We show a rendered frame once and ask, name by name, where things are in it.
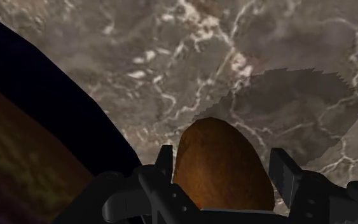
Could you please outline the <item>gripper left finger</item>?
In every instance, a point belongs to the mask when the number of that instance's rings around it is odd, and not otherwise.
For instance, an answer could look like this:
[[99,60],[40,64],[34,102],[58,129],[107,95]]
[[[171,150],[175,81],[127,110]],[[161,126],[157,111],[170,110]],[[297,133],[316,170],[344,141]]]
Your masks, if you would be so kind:
[[136,168],[128,178],[104,172],[61,212],[52,224],[192,224],[198,208],[177,185],[173,174],[173,147],[163,145],[153,165]]

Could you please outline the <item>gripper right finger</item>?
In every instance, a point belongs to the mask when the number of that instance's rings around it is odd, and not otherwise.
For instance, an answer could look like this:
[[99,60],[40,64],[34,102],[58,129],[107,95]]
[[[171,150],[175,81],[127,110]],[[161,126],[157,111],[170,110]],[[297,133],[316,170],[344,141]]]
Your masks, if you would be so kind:
[[268,175],[293,224],[358,224],[358,181],[338,186],[303,170],[282,148],[272,148]]

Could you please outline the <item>brown egg-shaped potato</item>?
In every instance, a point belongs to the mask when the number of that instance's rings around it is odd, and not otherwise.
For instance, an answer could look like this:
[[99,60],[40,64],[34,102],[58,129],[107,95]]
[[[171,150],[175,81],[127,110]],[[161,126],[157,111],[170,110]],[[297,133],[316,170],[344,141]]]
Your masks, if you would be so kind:
[[195,121],[182,133],[173,182],[199,208],[275,207],[273,186],[252,144],[213,117]]

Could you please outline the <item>dark bowl with orange inside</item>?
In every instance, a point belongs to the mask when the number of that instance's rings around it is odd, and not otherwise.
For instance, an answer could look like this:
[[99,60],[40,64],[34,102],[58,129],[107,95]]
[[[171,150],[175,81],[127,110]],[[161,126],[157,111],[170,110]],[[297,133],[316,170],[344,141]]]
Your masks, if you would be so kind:
[[0,22],[0,199],[10,220],[49,224],[94,176],[140,164],[100,106]]

